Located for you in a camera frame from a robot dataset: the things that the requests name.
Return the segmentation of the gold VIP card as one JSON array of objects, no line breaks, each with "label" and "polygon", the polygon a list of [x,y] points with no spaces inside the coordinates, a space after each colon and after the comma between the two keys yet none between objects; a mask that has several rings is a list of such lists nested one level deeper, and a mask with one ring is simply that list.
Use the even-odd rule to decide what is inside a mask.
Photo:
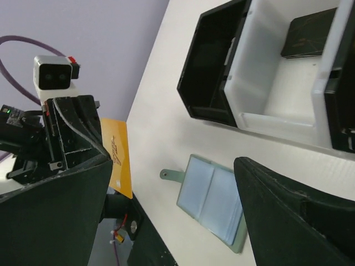
[{"label": "gold VIP card", "polygon": [[127,125],[124,121],[102,118],[103,147],[108,151],[113,169],[109,186],[128,199],[133,198]]}]

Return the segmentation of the green card holder wallet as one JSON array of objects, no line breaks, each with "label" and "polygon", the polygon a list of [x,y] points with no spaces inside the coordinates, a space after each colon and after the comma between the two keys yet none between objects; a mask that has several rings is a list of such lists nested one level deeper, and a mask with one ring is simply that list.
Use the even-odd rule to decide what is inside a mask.
[{"label": "green card holder wallet", "polygon": [[160,178],[180,183],[176,205],[234,253],[242,253],[247,226],[233,170],[192,154],[185,171],[163,169]]}]

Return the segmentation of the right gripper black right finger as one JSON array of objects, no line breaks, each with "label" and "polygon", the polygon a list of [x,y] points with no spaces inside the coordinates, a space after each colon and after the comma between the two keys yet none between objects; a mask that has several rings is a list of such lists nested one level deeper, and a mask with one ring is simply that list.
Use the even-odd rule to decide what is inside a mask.
[{"label": "right gripper black right finger", "polygon": [[257,265],[354,265],[354,201],[234,160]]}]

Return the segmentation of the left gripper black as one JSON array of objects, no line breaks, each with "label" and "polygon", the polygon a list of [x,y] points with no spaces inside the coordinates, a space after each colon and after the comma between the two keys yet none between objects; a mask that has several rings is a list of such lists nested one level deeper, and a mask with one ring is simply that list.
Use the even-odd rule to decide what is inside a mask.
[{"label": "left gripper black", "polygon": [[15,162],[7,180],[29,185],[55,176],[51,163],[68,170],[98,155],[107,158],[91,95],[48,99],[41,110],[1,107],[1,150]]}]

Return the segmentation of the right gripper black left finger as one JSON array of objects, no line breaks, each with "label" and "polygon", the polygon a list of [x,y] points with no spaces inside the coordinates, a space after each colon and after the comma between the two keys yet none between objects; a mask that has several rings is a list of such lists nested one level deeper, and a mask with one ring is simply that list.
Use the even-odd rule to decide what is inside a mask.
[{"label": "right gripper black left finger", "polygon": [[91,158],[1,195],[1,265],[87,265],[112,160]]}]

